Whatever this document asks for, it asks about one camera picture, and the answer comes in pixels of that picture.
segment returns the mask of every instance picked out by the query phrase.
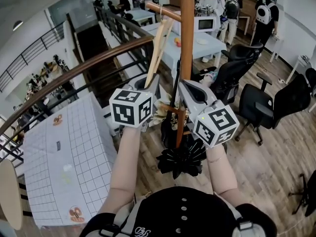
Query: railing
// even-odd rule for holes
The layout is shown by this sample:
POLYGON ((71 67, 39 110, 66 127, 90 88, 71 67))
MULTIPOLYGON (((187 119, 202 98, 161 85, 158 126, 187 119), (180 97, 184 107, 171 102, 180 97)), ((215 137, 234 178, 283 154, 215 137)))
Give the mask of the railing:
MULTIPOLYGON (((35 116, 31 121, 29 121, 28 123, 26 123, 23 127, 21 127, 20 129, 18 129, 8 140, 7 142, 5 142, 3 145, 0 145, 0 150, 4 150, 6 152, 6 155, 0 159, 0 162, 3 161, 6 157, 8 157, 9 155, 13 156, 14 159, 12 161, 15 161, 16 159, 19 160, 19 163, 15 164, 14 166, 17 167, 20 164, 23 163, 23 152, 21 152, 19 155, 17 153, 18 148, 23 144, 19 143, 17 144, 13 149, 8 150, 5 148, 5 146, 10 143, 10 141, 12 141, 12 139, 17 136, 21 131, 23 131, 23 129, 25 129, 27 126, 29 126, 31 123, 33 123, 34 121, 38 120, 39 117, 43 117, 47 114, 47 110, 52 110, 54 107, 58 106, 59 104, 61 104, 62 102, 66 101, 67 99, 71 98, 72 96, 74 96, 75 94, 81 92, 82 90, 93 86, 95 83, 100 82, 101 80, 104 80, 105 78, 108 78, 110 76, 113 76, 114 74, 120 73, 122 71, 124 71, 125 69, 128 69, 132 66, 135 65, 139 65, 141 63, 145 64, 145 68, 148 67, 149 65, 149 57, 152 56, 152 53, 149 52, 149 50, 153 50, 153 36, 148 36, 145 35, 139 39, 134 39, 128 43, 122 44, 120 46, 117 46, 111 50, 105 51, 87 61, 85 61, 84 63, 79 64, 78 66, 74 67, 73 69, 71 69, 70 71, 64 73, 62 76, 58 77, 57 79, 55 79, 54 81, 50 82, 49 84, 47 84, 45 87, 43 87, 39 92, 37 92, 33 97, 31 97, 27 102, 25 102, 23 104, 23 106, 18 109, 13 115, 11 115, 7 121, 0 127, 0 135, 2 135, 22 114, 24 114, 25 112, 28 111, 28 109, 30 107, 32 107, 33 105, 35 105, 38 101, 41 101, 43 98, 46 97, 46 95, 48 95, 49 93, 51 93, 52 91, 54 91, 55 89, 57 89, 58 87, 62 86, 64 83, 68 82, 69 80, 71 80, 72 78, 78 76, 79 74, 82 74, 83 72, 85 72, 86 70, 89 70, 90 68, 92 68, 94 65, 107 60, 107 59, 113 59, 118 55, 121 55, 123 53, 129 53, 129 52, 134 52, 137 51, 138 49, 144 49, 146 50, 146 56, 143 58, 141 58, 138 61, 133 61, 121 68, 118 68, 117 70, 110 72, 102 77, 99 77, 98 79, 95 79, 93 81, 90 81, 89 83, 87 83, 86 85, 80 87, 79 89, 73 91, 72 93, 67 94, 66 96, 64 96, 63 98, 61 98, 60 100, 58 100, 57 102, 47 106, 46 110, 41 110, 40 113, 35 116)), ((111 85, 109 86, 109 88, 107 89, 108 91, 113 90, 114 88, 118 88, 118 87, 122 87, 124 84, 126 84, 127 82, 129 82, 130 80, 134 79, 135 77, 145 74, 147 71, 143 71, 140 74, 129 78, 123 82, 120 82, 117 85, 111 85)))
MULTIPOLYGON (((151 36, 148 32, 140 28, 139 26, 136 26, 135 24, 129 22, 128 20, 115 15, 110 10, 105 10, 101 7, 96 7, 96 11, 99 14, 102 22, 104 25, 109 29, 112 36, 114 36, 118 42, 121 44, 128 43, 131 40, 134 40, 136 38, 141 38, 145 36, 151 36)), ((138 61, 142 59, 144 56, 146 56, 147 53, 152 53, 154 46, 146 46, 146 47, 152 47, 150 50, 134 50, 129 53, 129 56, 134 61, 138 61)), ((145 63, 142 62, 138 67, 143 70, 144 67, 146 67, 145 63)))
POLYGON ((0 92, 14 79, 14 77, 42 52, 64 38, 63 23, 49 30, 31 45, 29 45, 0 76, 0 92))

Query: staircase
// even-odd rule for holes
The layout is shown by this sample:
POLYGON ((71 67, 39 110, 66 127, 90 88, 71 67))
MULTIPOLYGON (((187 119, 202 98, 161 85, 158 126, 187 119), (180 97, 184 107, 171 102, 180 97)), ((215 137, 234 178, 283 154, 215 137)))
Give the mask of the staircase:
MULTIPOLYGON (((106 50, 109 50, 108 45, 103 37, 101 28, 99 25, 90 27, 77 34, 80 48, 84 60, 88 60, 106 50)), ((89 81, 100 78, 115 71, 114 59, 108 59, 94 65, 85 74, 89 81)), ((92 87, 93 93, 97 97, 101 107, 106 107, 109 104, 109 98, 111 97, 114 90, 108 91, 107 89, 111 85, 116 85, 122 82, 119 74, 115 74, 111 77, 105 78, 92 87)))

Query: wooden floor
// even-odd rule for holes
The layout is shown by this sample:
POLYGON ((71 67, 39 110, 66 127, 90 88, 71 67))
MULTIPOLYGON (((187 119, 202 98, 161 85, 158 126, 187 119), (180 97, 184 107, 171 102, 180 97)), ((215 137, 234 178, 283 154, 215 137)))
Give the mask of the wooden floor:
MULTIPOLYGON (((248 38, 236 37, 235 43, 248 44, 248 38)), ((264 72, 273 80, 273 85, 268 85, 266 92, 274 96, 284 84, 279 84, 278 79, 286 79, 290 69, 280 60, 269 63, 270 54, 267 51, 241 79, 238 97, 232 104, 237 108, 239 96, 246 83, 260 87, 261 80, 256 77, 257 72, 264 72)), ((194 61, 198 68, 205 67, 199 60, 194 61)), ((161 71, 163 83, 170 81, 170 74, 161 71)), ((240 117, 240 128, 244 120, 240 117)), ((264 144, 257 145, 258 138, 251 128, 247 129, 239 142, 228 142, 228 159, 236 173, 241 192, 249 202, 267 213, 276 223, 281 236, 311 237, 316 213, 304 217, 304 209, 296 215, 291 212, 296 208, 298 198, 288 198, 289 191, 302 187, 298 175, 304 173, 310 177, 316 169, 316 116, 307 111, 287 116, 281 120, 275 130, 261 128, 264 144)), ((138 179, 136 195, 145 195, 175 185, 192 187, 206 193, 210 192, 211 184, 207 174, 206 163, 203 172, 198 177, 181 174, 176 180, 171 173, 161 174, 157 168, 156 157, 160 155, 163 146, 160 142, 159 128, 149 129, 141 138, 141 153, 138 164, 138 179)), ((32 218, 25 218, 22 230, 17 231, 19 237, 77 237, 81 227, 54 227, 38 230, 32 218)))

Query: white pants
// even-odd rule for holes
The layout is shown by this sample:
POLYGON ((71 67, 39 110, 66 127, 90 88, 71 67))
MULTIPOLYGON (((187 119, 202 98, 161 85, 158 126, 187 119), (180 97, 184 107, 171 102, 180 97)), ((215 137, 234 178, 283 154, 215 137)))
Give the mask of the white pants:
MULTIPOLYGON (((215 30, 215 31, 212 31, 212 32, 207 32, 207 34, 210 34, 212 37, 216 38, 218 32, 219 32, 219 29, 217 29, 217 30, 215 30)), ((207 60, 211 60, 211 59, 213 59, 213 54, 204 56, 203 58, 205 58, 205 59, 207 59, 207 60)))
POLYGON ((228 24, 229 24, 229 33, 228 33, 228 39, 227 42, 229 44, 232 44, 233 39, 236 35, 236 31, 237 31, 237 19, 228 19, 227 21, 225 21, 223 23, 224 25, 224 29, 221 31, 221 34, 219 36, 219 39, 224 42, 225 39, 225 34, 228 28, 228 24))

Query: wooden stick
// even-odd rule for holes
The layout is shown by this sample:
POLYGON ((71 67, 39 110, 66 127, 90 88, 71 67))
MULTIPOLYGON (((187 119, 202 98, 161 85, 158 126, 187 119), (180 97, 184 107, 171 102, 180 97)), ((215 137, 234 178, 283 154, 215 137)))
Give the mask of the wooden stick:
MULTIPOLYGON (((155 4, 153 2, 149 2, 149 3, 146 4, 146 7, 148 9, 153 10, 153 11, 155 11, 155 12, 160 14, 160 5, 155 4)), ((173 12, 172 10, 169 10, 169 9, 167 9, 165 7, 162 7, 161 8, 161 13, 162 13, 162 15, 166 15, 169 18, 172 18, 174 20, 177 20, 177 21, 181 22, 181 16, 179 14, 173 12)))
POLYGON ((166 105, 164 103, 160 103, 159 107, 163 108, 166 111, 171 111, 172 113, 179 114, 179 110, 178 109, 173 108, 173 107, 171 107, 169 105, 166 105))
POLYGON ((164 51, 164 48, 168 42, 168 38, 169 38, 169 35, 171 33, 171 30, 172 30, 172 26, 173 26, 173 19, 168 19, 168 22, 167 22, 167 27, 169 27, 168 29, 168 33, 164 39, 164 43, 162 44, 162 47, 161 47, 161 50, 160 50, 160 53, 159 53, 159 56, 158 56, 158 59, 157 59, 157 63, 156 63, 156 67, 155 67, 155 70, 154 70, 154 73, 157 73, 157 70, 158 70, 158 66, 159 66, 159 63, 160 63, 160 60, 162 58, 162 55, 163 55, 163 51, 164 51))
POLYGON ((185 118, 186 118, 186 108, 184 108, 184 106, 181 106, 179 110, 179 114, 178 114, 178 130, 177 130, 176 148, 180 147, 180 144, 182 141, 185 118))
POLYGON ((162 37, 162 32, 164 29, 164 24, 166 24, 167 20, 163 20, 162 24, 157 29, 157 34, 154 40, 154 51, 152 55, 152 60, 150 62, 150 66, 147 73, 147 78, 145 82, 145 88, 149 85, 151 82, 153 75, 154 75, 154 69, 156 68, 156 62, 158 58, 159 48, 160 48, 160 39, 162 37))

